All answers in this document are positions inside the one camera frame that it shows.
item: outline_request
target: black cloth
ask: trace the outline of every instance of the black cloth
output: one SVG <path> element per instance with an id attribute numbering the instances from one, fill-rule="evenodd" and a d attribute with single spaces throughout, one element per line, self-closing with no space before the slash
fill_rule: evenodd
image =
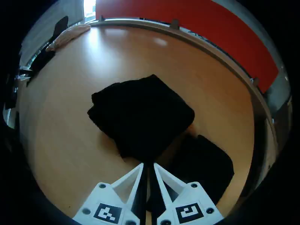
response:
<path id="1" fill-rule="evenodd" d="M 91 120 L 114 139 L 121 157 L 151 163 L 192 124 L 195 113 L 156 75 L 92 94 Z"/>
<path id="2" fill-rule="evenodd" d="M 217 204 L 233 175 L 230 157 L 218 146 L 198 135 L 187 135 L 167 170 L 186 183 L 199 182 Z"/>

